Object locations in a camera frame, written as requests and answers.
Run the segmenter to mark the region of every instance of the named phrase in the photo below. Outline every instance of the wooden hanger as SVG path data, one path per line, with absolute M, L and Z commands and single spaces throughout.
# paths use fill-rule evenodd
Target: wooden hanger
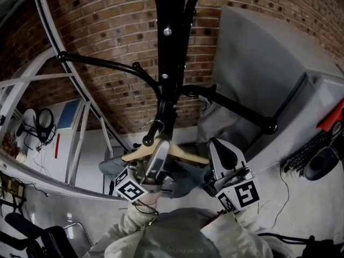
M 137 149 L 135 152 L 124 155 L 121 157 L 121 159 L 123 161 L 128 162 L 128 161 L 139 159 L 144 156 L 152 155 L 159 141 L 160 139 L 154 139 L 153 145 L 149 147 L 142 144 L 139 147 L 139 149 Z M 198 162 L 202 164 L 209 164 L 209 160 L 207 158 L 185 152 L 181 150 L 180 147 L 178 147 L 178 145 L 174 144 L 173 142 L 170 142 L 170 148 L 168 150 L 168 154 L 179 157 L 181 159 L 188 160 L 188 161 L 194 161 L 194 162 Z

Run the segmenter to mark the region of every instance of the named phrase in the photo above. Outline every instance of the black knob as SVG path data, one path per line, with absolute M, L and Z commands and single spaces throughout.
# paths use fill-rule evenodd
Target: black knob
M 140 63 L 138 63 L 138 62 L 136 61 L 136 62 L 133 63 L 133 67 L 134 67 L 134 68 L 140 68 L 141 65 L 140 65 Z
M 273 135 L 277 131 L 278 126 L 277 126 L 277 121 L 272 118 L 268 117 L 265 118 L 265 126 L 263 128 L 263 132 L 265 135 Z
M 145 146 L 147 146 L 147 147 L 152 146 L 153 143 L 154 143 L 154 137 L 151 138 L 151 137 L 149 137 L 148 135 L 146 135 L 146 136 L 144 136 L 144 138 L 142 139 L 142 143 L 143 143 Z
M 65 62 L 66 61 L 66 55 L 67 55 L 66 51 L 59 52 L 58 61 Z

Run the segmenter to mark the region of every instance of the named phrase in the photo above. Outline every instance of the gray panel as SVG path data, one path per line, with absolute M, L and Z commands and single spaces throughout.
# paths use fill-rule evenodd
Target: gray panel
M 320 132 L 319 122 L 343 99 L 343 79 L 310 70 L 307 73 L 308 84 L 284 112 L 281 123 L 287 124 L 286 128 L 277 137 L 263 136 L 247 153 L 247 161 L 256 154 L 248 162 L 253 172 L 273 166 L 308 142 Z
M 231 10 L 246 17 L 276 39 L 304 68 L 343 78 L 329 53 L 307 33 L 268 15 L 244 9 L 231 8 Z
M 268 117 L 273 116 L 305 68 L 269 33 L 246 16 L 223 7 L 213 82 L 219 91 Z M 244 149 L 260 129 L 245 119 L 231 126 L 231 143 Z

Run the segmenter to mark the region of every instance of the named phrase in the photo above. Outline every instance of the red tool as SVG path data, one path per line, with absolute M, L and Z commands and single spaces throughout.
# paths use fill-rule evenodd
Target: red tool
M 56 147 L 55 147 L 55 159 L 58 158 L 58 152 L 59 152 L 59 143 L 60 143 L 60 134 L 58 134 L 58 138 L 56 140 Z
M 344 98 L 337 104 L 337 106 L 329 113 L 317 126 L 326 132 L 331 130 L 333 124 L 338 121 L 343 121 L 342 110 L 344 107 Z

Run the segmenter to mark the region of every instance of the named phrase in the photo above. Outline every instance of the white metal frame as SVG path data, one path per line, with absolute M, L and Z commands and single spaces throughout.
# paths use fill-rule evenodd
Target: white metal frame
M 84 115 L 82 119 L 82 125 L 81 125 L 81 132 L 80 132 L 80 139 L 77 144 L 77 149 L 75 152 L 75 156 L 73 159 L 73 164 L 71 167 L 70 172 L 70 179 L 69 178 L 69 167 L 67 166 L 66 170 L 66 179 L 65 183 L 62 183 L 58 180 L 55 180 L 53 178 L 47 177 L 45 175 L 42 175 L 41 173 L 17 162 L 16 160 L 9 157 L 3 150 L 0 149 L 0 161 L 3 161 L 7 165 L 11 166 L 12 168 L 18 169 L 24 173 L 26 173 L 29 176 L 32 176 L 35 179 L 44 181 L 51 185 L 58 185 L 60 187 L 67 187 L 68 189 L 72 188 L 75 185 L 76 181 L 76 175 L 77 175 L 77 169 L 78 169 L 78 163 L 80 159 L 80 151 L 84 139 L 84 134 L 86 130 L 89 110 L 92 110 L 92 112 L 95 114 L 95 116 L 99 119 L 101 122 L 104 138 L 106 141 L 106 145 L 110 151 L 110 157 L 113 157 L 113 151 L 109 139 L 108 133 L 116 139 L 119 144 L 123 147 L 123 149 L 127 152 L 130 152 L 131 149 L 128 145 L 128 143 L 123 140 L 119 134 L 114 130 L 114 128 L 110 125 L 109 121 L 106 120 L 103 113 L 101 112 L 100 108 L 96 104 L 95 100 L 92 98 L 90 92 L 87 90 L 86 86 L 82 82 L 78 72 L 76 71 L 74 65 L 71 62 L 62 64 L 64 69 L 67 73 L 65 74 L 49 74 L 49 75 L 39 75 L 35 76 L 39 69 L 43 66 L 43 64 L 50 58 L 52 58 L 55 55 L 58 55 L 60 51 L 65 51 L 65 48 L 63 46 L 63 43 L 60 39 L 60 36 L 58 34 L 58 31 L 54 25 L 51 13 L 49 11 L 47 1 L 46 0 L 35 0 L 36 6 L 41 18 L 41 21 L 43 23 L 43 26 L 46 30 L 46 33 L 48 35 L 48 38 L 52 44 L 52 48 L 44 51 L 43 53 L 39 54 L 35 59 L 33 59 L 31 62 L 29 62 L 25 67 L 22 67 L 20 71 L 22 71 L 22 74 L 16 75 L 15 78 L 11 80 L 1 81 L 0 82 L 0 88 L 5 88 L 8 86 L 13 86 L 12 90 L 10 91 L 7 99 L 5 100 L 2 108 L 0 109 L 0 117 L 4 116 L 5 121 L 2 126 L 0 126 L 0 143 L 2 143 L 3 138 L 8 130 L 10 120 L 12 118 L 13 113 L 15 112 L 15 109 L 19 103 L 20 98 L 24 94 L 27 86 L 31 81 L 37 81 L 37 80 L 47 80 L 52 78 L 61 78 L 61 77 L 69 77 L 77 89 L 77 91 L 80 93 L 81 97 L 85 101 L 85 108 L 84 108 Z M 99 193 L 90 193 L 92 191 L 89 190 L 83 190 L 83 189 L 77 189 L 73 187 L 76 191 L 84 191 L 87 192 L 87 195 L 97 196 Z M 118 197 L 110 197 L 113 199 L 122 199 Z
M 85 108 L 84 108 L 84 115 L 82 116 L 80 138 L 79 138 L 79 142 L 77 143 L 77 146 L 76 146 L 74 160 L 73 160 L 73 164 L 71 166 L 71 174 L 70 174 L 69 184 L 72 184 L 72 185 L 75 185 L 75 181 L 76 181 L 77 168 L 78 168 L 79 159 L 80 159 L 80 151 L 81 151 L 82 143 L 84 141 L 86 126 L 87 126 L 87 120 L 88 120 L 88 114 L 90 112 L 90 105 L 91 105 L 91 103 L 89 101 L 87 101 Z
M 54 20 L 50 13 L 47 0 L 35 0 L 36 7 L 41 18 L 43 27 L 48 35 L 48 38 L 55 50 L 55 54 L 58 55 L 61 51 L 65 51 L 65 47 L 61 41 L 59 33 L 56 29 L 54 24 Z M 73 63 L 66 62 L 62 64 L 64 69 L 67 73 L 73 73 L 73 77 L 71 77 L 71 81 L 74 84 L 77 91 L 80 93 L 81 97 L 84 99 L 85 102 L 90 101 L 91 105 L 90 108 L 95 116 L 100 120 L 103 118 L 106 130 L 120 143 L 120 145 L 126 150 L 127 152 L 131 152 L 130 146 L 127 144 L 125 140 L 123 140 L 120 135 L 116 132 L 116 130 L 111 126 L 109 121 L 104 117 L 102 111 L 98 107 L 97 103 L 91 96 L 90 92 L 87 90 L 86 86 L 84 85 L 80 75 L 78 74 L 77 70 L 75 69 Z
M 17 0 L 14 5 L 12 6 L 12 8 L 10 9 L 10 11 L 5 15 L 5 17 L 1 20 L 0 22 L 0 28 L 3 27 L 3 25 L 7 22 L 7 20 L 12 16 L 12 14 L 14 14 L 14 12 L 19 8 L 19 6 L 21 4 L 23 4 L 25 0 Z
M 32 81 L 38 81 L 38 80 L 48 80 L 53 78 L 61 78 L 61 77 L 73 77 L 74 74 L 71 73 L 64 73 L 64 74 L 48 74 L 48 75 L 39 75 L 36 76 L 37 72 L 40 70 L 40 68 L 43 66 L 43 64 L 50 58 L 54 56 L 54 51 L 52 48 L 44 51 L 43 53 L 39 54 L 36 58 L 34 58 L 31 62 L 27 63 L 25 66 L 21 67 L 15 74 L 13 79 L 0 81 L 0 88 L 6 88 L 9 86 L 13 86 L 11 91 L 9 92 L 9 95 L 3 102 L 3 106 L 0 109 L 0 116 L 5 117 L 5 122 L 2 126 L 0 126 L 0 143 L 3 141 L 3 138 L 9 128 L 10 120 L 13 116 L 13 113 L 24 94 L 25 90 L 27 89 L 28 85 Z M 81 147 L 86 131 L 87 126 L 87 120 L 88 115 L 90 111 L 91 101 L 87 101 L 85 103 L 84 107 L 84 114 L 82 118 L 82 124 L 81 124 L 81 132 L 80 132 L 80 139 L 77 144 L 76 152 L 73 158 L 73 164 L 71 167 L 70 172 L 70 179 L 69 179 L 69 163 L 67 165 L 66 169 L 66 184 L 75 185 L 76 181 L 76 175 L 78 170 L 78 163 L 80 159 L 80 152 Z M 104 138 L 106 141 L 106 145 L 111 151 L 111 157 L 113 157 L 112 147 L 110 144 L 110 139 L 108 137 L 106 127 L 104 124 L 104 119 L 101 118 L 101 126 L 104 132 Z
M 39 54 L 35 59 L 33 59 L 27 66 L 26 69 L 22 70 L 21 78 L 31 78 L 34 77 L 39 69 L 43 66 L 43 64 L 50 58 L 54 56 L 54 51 L 52 48 L 44 51 L 43 53 Z M 15 82 L 15 85 L 13 86 L 13 89 L 7 96 L 7 99 L 5 100 L 1 110 L 0 110 L 0 116 L 5 117 L 5 122 L 2 126 L 0 126 L 0 142 L 3 141 L 4 136 L 7 132 L 7 129 L 10 124 L 11 117 L 13 113 L 15 112 L 15 109 L 24 94 L 27 86 L 30 83 L 30 79 L 28 82 Z

